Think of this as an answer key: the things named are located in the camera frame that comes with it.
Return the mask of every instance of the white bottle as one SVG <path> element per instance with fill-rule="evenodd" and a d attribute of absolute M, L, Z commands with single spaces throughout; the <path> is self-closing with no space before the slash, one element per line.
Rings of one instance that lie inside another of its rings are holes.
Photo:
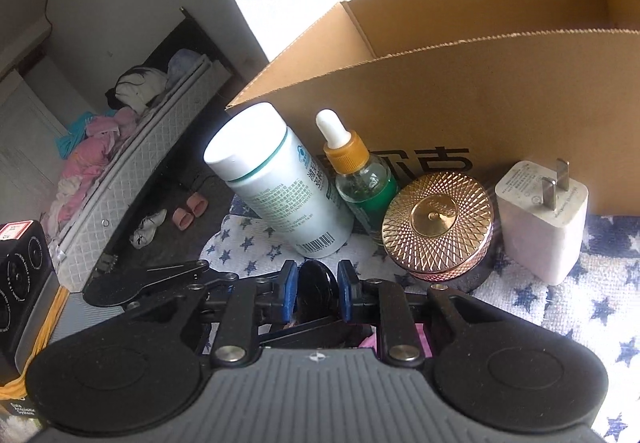
<path fill-rule="evenodd" d="M 305 257 L 330 255 L 351 235 L 351 211 L 271 103 L 227 122 L 204 161 Z"/>

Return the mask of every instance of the round jar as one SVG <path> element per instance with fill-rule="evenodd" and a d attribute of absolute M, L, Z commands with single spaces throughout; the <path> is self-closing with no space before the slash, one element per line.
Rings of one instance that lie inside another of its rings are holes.
<path fill-rule="evenodd" d="M 353 214 L 271 103 L 257 103 L 213 137 L 204 161 L 305 257 L 337 251 Z"/>
<path fill-rule="evenodd" d="M 389 256 L 413 277 L 468 292 L 493 269 L 494 208 L 460 172 L 431 172 L 391 201 L 382 223 Z"/>

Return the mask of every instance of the white bottle cap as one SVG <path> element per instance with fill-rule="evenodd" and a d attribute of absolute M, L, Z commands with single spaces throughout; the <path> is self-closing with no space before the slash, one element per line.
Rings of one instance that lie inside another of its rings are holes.
<path fill-rule="evenodd" d="M 204 162 L 224 181 L 246 176 L 267 161 L 287 134 L 271 103 L 256 103 L 228 121 L 209 142 Z"/>
<path fill-rule="evenodd" d="M 347 145 L 351 133 L 345 129 L 338 115 L 331 109 L 324 109 L 316 114 L 316 125 L 326 138 L 327 147 L 334 149 Z"/>

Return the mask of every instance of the power adapter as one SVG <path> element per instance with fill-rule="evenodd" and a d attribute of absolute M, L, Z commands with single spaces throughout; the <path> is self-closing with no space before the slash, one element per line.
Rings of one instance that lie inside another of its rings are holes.
<path fill-rule="evenodd" d="M 553 286 L 578 261 L 589 196 L 557 163 L 553 172 L 520 161 L 495 186 L 505 254 Z"/>

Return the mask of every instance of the pink slipper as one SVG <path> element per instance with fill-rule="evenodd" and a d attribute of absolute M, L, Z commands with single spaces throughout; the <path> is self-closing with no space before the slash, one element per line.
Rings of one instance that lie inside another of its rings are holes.
<path fill-rule="evenodd" d="M 187 199 L 187 207 L 193 212 L 193 215 L 196 217 L 200 217 L 204 214 L 204 211 L 209 206 L 209 201 L 207 201 L 201 194 L 197 192 L 192 194 L 189 199 Z"/>
<path fill-rule="evenodd" d="M 193 214 L 188 213 L 184 208 L 176 208 L 172 221 L 178 227 L 178 230 L 183 232 L 193 222 Z"/>

